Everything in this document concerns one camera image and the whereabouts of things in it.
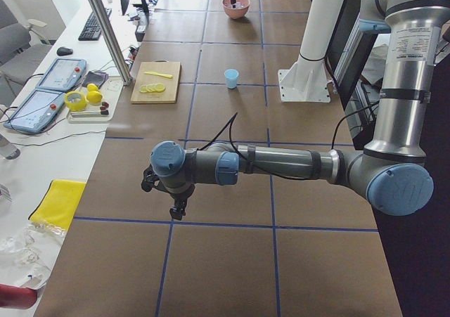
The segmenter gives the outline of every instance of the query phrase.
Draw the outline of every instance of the tape roll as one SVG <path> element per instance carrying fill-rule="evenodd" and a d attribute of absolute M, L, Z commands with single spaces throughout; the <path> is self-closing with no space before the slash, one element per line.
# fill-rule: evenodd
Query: tape roll
<path fill-rule="evenodd" d="M 64 96 L 67 108 L 74 112 L 83 111 L 87 106 L 86 96 L 78 91 L 72 91 Z"/>

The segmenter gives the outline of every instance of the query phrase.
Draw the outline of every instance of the metal pole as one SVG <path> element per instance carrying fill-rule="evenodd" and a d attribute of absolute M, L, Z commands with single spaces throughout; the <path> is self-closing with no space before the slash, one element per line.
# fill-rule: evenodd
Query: metal pole
<path fill-rule="evenodd" d="M 103 6 L 101 0 L 88 1 L 91 4 L 92 11 L 97 17 L 98 24 L 100 25 L 103 36 L 105 37 L 106 46 L 108 47 L 116 68 L 119 70 L 119 74 L 124 82 L 124 85 L 129 85 L 133 78 L 129 74 L 128 65 L 122 57 L 122 52 L 114 35 L 113 27 L 111 26 L 108 16 L 106 15 L 105 7 Z"/>

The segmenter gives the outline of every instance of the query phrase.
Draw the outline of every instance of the pink bowl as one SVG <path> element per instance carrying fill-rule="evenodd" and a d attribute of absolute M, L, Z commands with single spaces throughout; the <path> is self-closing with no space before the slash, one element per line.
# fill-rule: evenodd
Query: pink bowl
<path fill-rule="evenodd" d="M 231 6 L 230 0 L 223 0 L 222 6 L 224 7 L 225 13 L 232 19 L 236 20 L 243 17 L 250 6 L 250 0 L 236 0 L 236 7 Z"/>

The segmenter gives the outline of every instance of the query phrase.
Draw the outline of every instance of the blue cup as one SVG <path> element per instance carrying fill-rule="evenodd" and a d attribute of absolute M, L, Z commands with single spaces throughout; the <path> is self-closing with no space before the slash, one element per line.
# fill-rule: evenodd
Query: blue cup
<path fill-rule="evenodd" d="M 226 87 L 234 89 L 238 85 L 239 71 L 234 69 L 227 69 L 225 71 Z"/>

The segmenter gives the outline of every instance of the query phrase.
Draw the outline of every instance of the computer mouse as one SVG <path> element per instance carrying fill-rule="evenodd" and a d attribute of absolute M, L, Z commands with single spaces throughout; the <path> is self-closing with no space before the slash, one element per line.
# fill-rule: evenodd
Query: computer mouse
<path fill-rule="evenodd" d="M 67 56 L 71 55 L 73 53 L 73 50 L 71 48 L 66 48 L 64 46 L 61 46 L 58 50 L 56 50 L 56 54 L 58 56 Z"/>

